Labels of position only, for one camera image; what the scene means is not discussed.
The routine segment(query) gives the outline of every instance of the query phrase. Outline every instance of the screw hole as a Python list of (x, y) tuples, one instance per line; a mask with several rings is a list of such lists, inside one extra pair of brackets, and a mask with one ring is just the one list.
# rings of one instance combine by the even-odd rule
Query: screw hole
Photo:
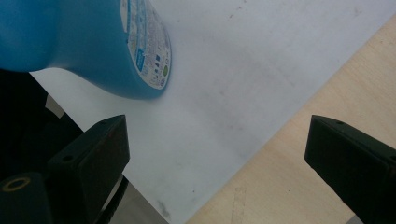
[(4, 192), (16, 191), (16, 190), (19, 190), (19, 189), (23, 189), (29, 183), (30, 183), (30, 178), (29, 177), (16, 178), (16, 179), (13, 179), (13, 180), (9, 181), (8, 183), (6, 183), (2, 187), (2, 190)]
[(72, 157), (72, 156), (65, 156), (65, 157), (62, 159), (63, 162), (68, 162), (68, 161), (71, 161), (71, 160), (73, 160), (73, 157)]

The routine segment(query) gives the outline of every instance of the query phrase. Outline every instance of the table surface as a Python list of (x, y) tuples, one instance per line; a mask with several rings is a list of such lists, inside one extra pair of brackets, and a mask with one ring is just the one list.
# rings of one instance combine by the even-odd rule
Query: table surface
[(396, 148), (396, 16), (189, 221), (347, 223), (353, 212), (304, 160), (311, 115)]

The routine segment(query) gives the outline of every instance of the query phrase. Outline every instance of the black plastic part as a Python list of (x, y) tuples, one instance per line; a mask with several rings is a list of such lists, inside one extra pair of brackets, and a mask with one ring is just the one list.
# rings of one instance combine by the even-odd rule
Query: black plastic part
[(94, 223), (129, 161), (125, 116), (102, 120), (49, 161), (54, 187), (73, 218), (65, 223)]
[(306, 162), (364, 223), (396, 223), (396, 150), (342, 121), (313, 116)]
[(45, 184), (39, 173), (19, 174), (3, 180), (0, 205), (0, 223), (53, 223)]

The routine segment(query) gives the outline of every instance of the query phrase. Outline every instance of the blue bottle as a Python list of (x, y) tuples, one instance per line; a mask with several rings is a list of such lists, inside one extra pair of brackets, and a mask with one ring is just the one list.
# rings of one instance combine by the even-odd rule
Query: blue bottle
[(1, 5), (0, 68), (59, 67), (134, 99), (164, 91), (170, 42), (149, 0), (2, 0)]

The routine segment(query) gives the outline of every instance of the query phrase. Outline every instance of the white paper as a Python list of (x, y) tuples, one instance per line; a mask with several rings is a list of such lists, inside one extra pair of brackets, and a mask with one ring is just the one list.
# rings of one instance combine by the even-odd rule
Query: white paper
[(60, 69), (34, 76), (83, 130), (126, 115), (124, 174), (170, 223), (187, 221), (396, 11), (393, 0), (151, 3), (173, 51), (160, 99), (121, 98)]

